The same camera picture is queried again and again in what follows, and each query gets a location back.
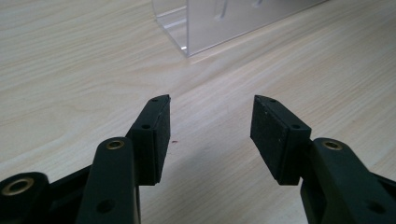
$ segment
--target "small hole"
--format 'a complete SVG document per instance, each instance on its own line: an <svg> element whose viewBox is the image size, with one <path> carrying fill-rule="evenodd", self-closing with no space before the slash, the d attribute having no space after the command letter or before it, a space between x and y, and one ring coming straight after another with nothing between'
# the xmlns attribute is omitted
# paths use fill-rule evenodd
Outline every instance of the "small hole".
<svg viewBox="0 0 396 224"><path fill-rule="evenodd" d="M18 182L18 183L13 184L13 185L9 188L9 190L11 190L11 191L18 191L18 190L21 190L21 189L26 188L27 185L28 185L28 182L27 182L27 181L21 181L21 182Z"/></svg>
<svg viewBox="0 0 396 224"><path fill-rule="evenodd" d="M378 214L384 214L386 212L385 208L377 202L367 201L366 206L368 209Z"/></svg>
<svg viewBox="0 0 396 224"><path fill-rule="evenodd" d="M104 200L101 201L97 206L96 206L96 211L98 211L99 213L108 213L111 210L113 210L114 206L116 205L116 203L114 202L114 200L108 199L108 200Z"/></svg>
<svg viewBox="0 0 396 224"><path fill-rule="evenodd" d="M338 144L336 142L332 142L332 141L324 141L322 144L326 148L332 149L332 150L341 150L341 149L343 149L343 147L340 144Z"/></svg>
<svg viewBox="0 0 396 224"><path fill-rule="evenodd" d="M111 142L110 144L108 144L109 146L111 146L111 147L119 147L120 145L121 145L121 142L116 142L116 141L114 141L114 142Z"/></svg>

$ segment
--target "screw hole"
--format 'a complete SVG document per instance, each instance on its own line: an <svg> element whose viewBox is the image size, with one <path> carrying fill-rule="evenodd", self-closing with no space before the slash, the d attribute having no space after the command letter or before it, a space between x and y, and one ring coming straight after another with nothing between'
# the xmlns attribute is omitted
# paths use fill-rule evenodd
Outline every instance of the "screw hole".
<svg viewBox="0 0 396 224"><path fill-rule="evenodd" d="M111 210L113 210L115 206L116 206L116 202L114 202L114 200L111 199L103 200L99 202L99 204L97 204L96 211L102 214L108 213Z"/></svg>
<svg viewBox="0 0 396 224"><path fill-rule="evenodd" d="M12 186L9 188L9 190L11 190L11 191L21 190L21 189L26 188L27 184L28 184L28 183L27 183L26 181L17 182L17 183L15 183L14 185L12 185Z"/></svg>
<svg viewBox="0 0 396 224"><path fill-rule="evenodd" d="M385 208L380 203L374 201L366 201L366 206L372 212L377 214L384 214L386 212Z"/></svg>
<svg viewBox="0 0 396 224"><path fill-rule="evenodd" d="M107 143L106 147L107 147L107 149L112 150L112 149L119 149L119 148L123 147L123 145L124 145L124 142L122 142L120 140L114 140L114 141Z"/></svg>
<svg viewBox="0 0 396 224"><path fill-rule="evenodd" d="M331 150L343 149L343 147L340 144L333 142L333 141L324 141L322 144L323 144L323 146L325 146L326 148L331 149Z"/></svg>

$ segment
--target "transparent plastic container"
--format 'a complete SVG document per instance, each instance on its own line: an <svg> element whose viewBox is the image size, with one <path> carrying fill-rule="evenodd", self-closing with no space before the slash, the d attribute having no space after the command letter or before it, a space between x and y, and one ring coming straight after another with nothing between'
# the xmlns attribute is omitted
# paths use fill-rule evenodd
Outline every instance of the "transparent plastic container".
<svg viewBox="0 0 396 224"><path fill-rule="evenodd" d="M157 22L189 57L326 0L152 0Z"/></svg>

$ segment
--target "black plastic bracket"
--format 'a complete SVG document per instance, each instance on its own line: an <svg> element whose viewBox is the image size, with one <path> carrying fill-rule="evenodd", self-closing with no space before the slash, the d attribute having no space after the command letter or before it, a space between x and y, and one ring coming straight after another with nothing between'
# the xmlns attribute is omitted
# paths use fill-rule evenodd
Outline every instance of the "black plastic bracket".
<svg viewBox="0 0 396 224"><path fill-rule="evenodd" d="M280 102L255 96L250 136L279 185L297 185L309 223L396 223L396 183L368 171L346 144L309 139Z"/></svg>
<svg viewBox="0 0 396 224"><path fill-rule="evenodd" d="M91 166L52 184L40 173L0 182L0 223L140 223L139 186L161 180L170 100L149 100L126 137L99 145Z"/></svg>

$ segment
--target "wooden table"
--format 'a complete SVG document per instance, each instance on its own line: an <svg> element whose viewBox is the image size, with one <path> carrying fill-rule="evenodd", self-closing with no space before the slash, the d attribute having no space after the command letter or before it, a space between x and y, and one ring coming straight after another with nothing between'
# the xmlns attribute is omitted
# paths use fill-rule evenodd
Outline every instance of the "wooden table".
<svg viewBox="0 0 396 224"><path fill-rule="evenodd" d="M249 138L253 96L396 179L396 1L332 0L185 58L149 0L0 2L0 179L52 182L169 93L172 137L148 223L306 223Z"/></svg>

